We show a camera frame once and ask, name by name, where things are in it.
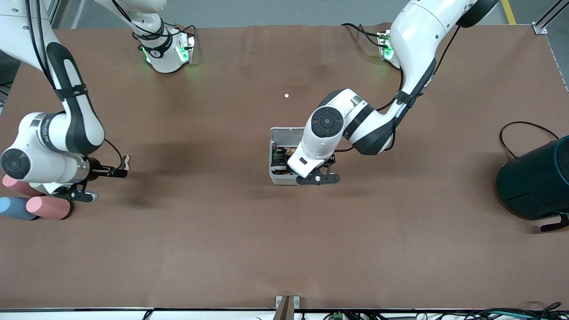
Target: black cable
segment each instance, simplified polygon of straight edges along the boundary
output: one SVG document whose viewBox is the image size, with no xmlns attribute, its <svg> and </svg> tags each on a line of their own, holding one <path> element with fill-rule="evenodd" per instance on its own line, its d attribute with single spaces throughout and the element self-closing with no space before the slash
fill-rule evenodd
<svg viewBox="0 0 569 320">
<path fill-rule="evenodd" d="M 194 32 L 197 33 L 197 28 L 196 28 L 196 26 L 194 26 L 193 24 L 187 26 L 187 27 L 184 28 L 183 30 L 179 30 L 179 31 L 176 32 L 176 33 L 173 33 L 173 34 L 168 33 L 167 35 L 165 35 L 165 34 L 157 34 L 157 33 L 155 33 L 155 32 L 145 30 L 144 28 L 141 28 L 141 27 L 137 26 L 136 24 L 133 24 L 133 20 L 130 19 L 129 15 L 126 13 L 125 9 L 123 9 L 123 8 L 117 3 L 117 1 L 115 1 L 115 0 L 111 0 L 111 1 L 113 2 L 114 6 L 117 8 L 118 12 L 119 12 L 123 17 L 125 17 L 125 19 L 128 20 L 128 22 L 130 22 L 130 24 L 132 24 L 133 26 L 135 26 L 137 29 L 139 29 L 139 30 L 141 30 L 141 31 L 144 31 L 144 32 L 146 32 L 146 33 L 149 33 L 149 34 L 151 34 L 151 35 L 154 35 L 154 36 L 172 36 L 172 35 L 178 35 L 178 34 L 184 33 L 186 30 L 188 30 L 189 28 L 192 28 L 192 27 L 193 27 L 193 29 L 194 29 Z M 169 24 L 169 23 L 166 23 L 166 22 L 164 22 L 164 24 L 167 24 L 167 25 L 172 26 L 172 27 L 176 27 L 175 25 Z"/>
<path fill-rule="evenodd" d="M 356 25 L 353 24 L 353 23 L 342 23 L 341 26 L 343 26 L 343 27 L 352 27 L 352 28 L 356 29 L 357 31 L 359 31 L 359 32 L 361 32 L 361 33 L 365 33 L 365 34 L 368 34 L 368 35 L 371 35 L 371 36 L 377 36 L 377 34 L 374 34 L 374 33 L 371 33 L 371 32 L 367 32 L 367 31 L 365 31 L 365 30 L 363 29 L 363 27 L 360 28 L 360 27 L 356 26 Z"/>
<path fill-rule="evenodd" d="M 55 85 L 54 85 L 54 81 L 53 78 L 51 77 L 51 72 L 50 72 L 50 63 L 47 60 L 47 53 L 46 53 L 46 43 L 44 41 L 43 38 L 43 26 L 42 26 L 42 13 L 40 10 L 40 4 L 39 4 L 40 0 L 36 0 L 36 15 L 38 16 L 38 31 L 39 31 L 39 43 L 41 45 L 41 52 L 42 52 L 42 58 L 43 60 L 41 61 L 41 63 L 44 63 L 44 68 L 46 70 L 46 77 L 48 77 L 48 80 L 51 83 L 51 86 L 55 89 Z"/>
<path fill-rule="evenodd" d="M 378 34 L 374 34 L 371 32 L 367 32 L 364 30 L 364 27 L 360 24 L 358 27 L 356 27 L 355 24 L 351 24 L 351 23 L 343 23 L 342 26 L 346 26 L 346 27 L 352 27 L 354 29 L 356 29 L 358 32 L 362 33 L 365 35 L 365 37 L 371 42 L 373 43 L 376 47 L 380 47 L 380 48 L 388 48 L 388 46 L 384 45 L 384 44 L 379 44 L 376 43 L 374 40 L 372 40 L 369 36 L 375 36 L 375 37 L 380 37 Z"/>
<path fill-rule="evenodd" d="M 557 309 L 561 306 L 561 302 L 554 302 L 551 305 L 548 305 L 547 307 L 545 307 L 545 309 L 543 309 L 543 312 L 541 312 L 541 314 L 538 316 L 537 320 L 541 320 L 545 315 L 549 316 L 549 319 L 552 319 L 551 316 L 551 311 L 554 309 Z"/>
<path fill-rule="evenodd" d="M 426 313 L 426 312 L 422 312 L 422 313 L 418 313 L 418 314 L 416 314 L 416 315 L 415 315 L 415 320 L 419 320 L 419 315 L 420 315 L 420 314 L 424 314 L 424 315 L 425 315 L 425 317 L 426 317 L 426 319 L 425 319 L 425 320 L 428 320 L 428 313 Z"/>
<path fill-rule="evenodd" d="M 34 25 L 32 23 L 32 11 L 30 8 L 30 1 L 24 1 L 26 3 L 26 14 L 28 15 L 27 20 L 28 20 L 28 24 L 29 24 L 29 30 L 30 30 L 30 37 L 32 40 L 32 46 L 34 47 L 34 52 L 36 54 L 36 58 L 38 59 L 39 65 L 42 68 L 43 74 L 47 77 L 47 80 L 50 82 L 51 86 L 53 87 L 53 81 L 51 80 L 51 76 L 49 75 L 49 73 L 47 73 L 46 68 L 44 67 L 43 63 L 42 63 L 42 57 L 39 54 L 38 51 L 38 44 L 36 43 L 35 40 L 35 33 L 34 33 Z"/>
<path fill-rule="evenodd" d="M 546 128 L 546 127 L 544 127 L 544 126 L 540 126 L 540 125 L 535 124 L 535 123 L 533 123 L 533 122 L 528 122 L 528 121 L 513 121 L 513 122 L 510 122 L 510 123 L 508 123 L 508 124 L 506 124 L 506 125 L 504 125 L 504 126 L 502 127 L 502 129 L 500 130 L 500 133 L 499 133 L 499 135 L 498 135 L 498 138 L 500 139 L 500 144 L 502 145 L 502 147 L 503 147 L 514 159 L 517 159 L 517 158 L 519 158 L 519 157 L 516 156 L 516 155 L 510 150 L 510 148 L 508 148 L 508 146 L 506 146 L 506 143 L 504 142 L 504 130 L 505 130 L 507 127 L 509 127 L 510 125 L 513 125 L 513 124 L 526 124 L 526 125 L 535 126 L 536 128 L 540 128 L 540 129 L 542 129 L 543 131 L 546 131 L 547 133 L 551 134 L 555 139 L 559 139 L 559 137 L 558 137 L 555 133 L 553 133 L 551 130 L 549 130 L 548 128 Z"/>
<path fill-rule="evenodd" d="M 441 62 L 443 62 L 444 56 L 447 54 L 447 50 L 448 50 L 448 48 L 451 46 L 451 43 L 452 43 L 452 41 L 455 39 L 456 34 L 459 32 L 459 30 L 460 30 L 460 26 L 458 26 L 458 27 L 456 28 L 455 33 L 452 35 L 451 40 L 448 42 L 447 47 L 446 47 L 446 48 L 444 49 L 444 51 L 443 51 L 443 55 L 440 56 L 439 64 L 436 65 L 435 72 L 432 73 L 433 75 L 435 75 L 436 72 L 439 70 L 440 64 L 441 64 Z"/>
<path fill-rule="evenodd" d="M 110 142 L 109 140 L 105 139 L 105 142 L 108 143 L 111 147 L 113 147 L 114 151 L 117 152 L 118 157 L 121 159 L 121 164 L 118 167 L 116 167 L 115 170 L 122 167 L 124 165 L 124 160 L 122 159 L 122 153 L 120 151 L 118 151 L 118 148 L 115 147 L 114 144 L 112 142 Z"/>
<path fill-rule="evenodd" d="M 399 80 L 399 89 L 397 89 L 397 91 L 401 91 L 401 89 L 403 89 L 403 68 L 399 69 L 399 73 L 401 74 L 400 80 Z M 386 105 L 382 106 L 381 108 L 376 109 L 376 111 L 381 111 L 386 109 L 387 107 L 389 107 L 393 102 L 395 102 L 395 98 L 393 98 L 391 101 L 389 101 Z"/>
<path fill-rule="evenodd" d="M 144 316 L 142 317 L 142 320 L 148 320 L 150 319 L 150 316 L 152 315 L 152 313 L 154 313 L 154 310 L 147 310 L 144 313 Z"/>
<path fill-rule="evenodd" d="M 350 150 L 352 150 L 352 149 L 354 149 L 353 146 L 352 146 L 352 147 L 349 147 L 349 148 L 347 148 L 347 149 L 336 149 L 336 150 L 334 150 L 334 152 L 335 152 L 335 153 L 338 153 L 338 152 L 348 152 L 348 151 L 350 151 Z"/>
<path fill-rule="evenodd" d="M 389 145 L 389 147 L 385 148 L 384 151 L 389 151 L 389 150 L 393 149 L 393 146 L 395 146 L 395 133 L 397 132 L 397 130 L 395 129 L 395 123 L 397 122 L 397 119 L 398 118 L 396 117 L 396 118 L 394 118 L 394 121 L 393 121 L 393 128 L 391 130 L 391 132 L 393 133 L 393 138 L 391 138 L 391 144 Z"/>
</svg>

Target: pink cylinder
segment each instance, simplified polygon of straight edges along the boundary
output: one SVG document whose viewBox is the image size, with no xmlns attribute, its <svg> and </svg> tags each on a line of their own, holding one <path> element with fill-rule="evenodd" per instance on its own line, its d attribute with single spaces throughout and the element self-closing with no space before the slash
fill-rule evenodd
<svg viewBox="0 0 569 320">
<path fill-rule="evenodd" d="M 71 204 L 65 199 L 36 196 L 28 200 L 26 210 L 45 219 L 60 220 L 69 214 Z"/>
<path fill-rule="evenodd" d="M 6 188 L 13 190 L 13 191 L 16 191 L 16 192 L 19 192 L 23 195 L 27 195 L 27 196 L 40 196 L 40 195 L 42 195 L 41 192 L 30 187 L 29 183 L 18 181 L 9 175 L 4 176 L 4 178 L 2 179 L 2 184 Z"/>
</svg>

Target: brown paper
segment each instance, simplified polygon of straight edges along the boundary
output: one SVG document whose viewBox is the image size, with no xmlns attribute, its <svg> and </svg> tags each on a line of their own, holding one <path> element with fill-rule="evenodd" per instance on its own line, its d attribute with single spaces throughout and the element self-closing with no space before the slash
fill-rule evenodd
<svg viewBox="0 0 569 320">
<path fill-rule="evenodd" d="M 569 97 L 531 26 L 460 30 L 395 148 L 337 155 L 341 183 L 320 187 L 271 183 L 269 129 L 303 126 L 335 89 L 382 106 L 399 72 L 345 27 L 198 33 L 197 64 L 165 75 L 129 30 L 57 31 L 131 172 L 91 182 L 100 200 L 67 220 L 0 217 L 0 307 L 265 307 L 282 294 L 309 308 L 569 303 L 569 233 L 530 234 L 494 194 L 505 123 L 567 134 Z M 25 114 L 60 110 L 22 65 L 1 150 Z M 517 127 L 505 140 L 525 152 L 548 137 Z M 92 156 L 119 162 L 107 145 Z"/>
</svg>

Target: blue cylinder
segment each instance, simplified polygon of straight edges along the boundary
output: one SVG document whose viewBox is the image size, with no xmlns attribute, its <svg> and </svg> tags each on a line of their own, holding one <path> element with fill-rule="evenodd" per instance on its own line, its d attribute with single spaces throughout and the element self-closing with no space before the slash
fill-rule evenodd
<svg viewBox="0 0 569 320">
<path fill-rule="evenodd" d="M 32 220 L 38 216 L 26 210 L 27 198 L 17 196 L 5 196 L 0 198 L 0 215 L 9 216 L 21 220 Z"/>
</svg>

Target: white robotic arm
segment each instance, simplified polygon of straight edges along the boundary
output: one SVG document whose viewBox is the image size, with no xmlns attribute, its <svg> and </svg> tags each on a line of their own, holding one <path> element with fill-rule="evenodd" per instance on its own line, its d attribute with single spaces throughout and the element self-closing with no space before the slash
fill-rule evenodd
<svg viewBox="0 0 569 320">
<path fill-rule="evenodd" d="M 6 174 L 43 183 L 62 198 L 74 194 L 69 191 L 76 184 L 85 186 L 100 175 L 126 176 L 124 171 L 111 174 L 110 167 L 87 157 L 104 142 L 105 131 L 73 56 L 53 33 L 43 0 L 1 1 L 0 24 L 0 50 L 44 72 L 64 109 L 23 118 L 14 143 L 1 157 Z M 86 193 L 77 197 L 93 199 Z"/>
<path fill-rule="evenodd" d="M 175 26 L 166 25 L 158 12 L 166 0 L 95 0 L 121 18 L 133 30 L 133 36 L 142 43 L 146 60 L 162 73 L 178 70 L 191 63 L 194 36 Z"/>
<path fill-rule="evenodd" d="M 435 53 L 455 25 L 470 27 L 486 16 L 498 0 L 411 0 L 391 27 L 390 41 L 403 70 L 403 87 L 385 114 L 350 89 L 330 93 L 304 127 L 302 141 L 288 165 L 306 178 L 321 166 L 342 136 L 364 155 L 384 151 L 395 129 L 432 79 Z"/>
</svg>

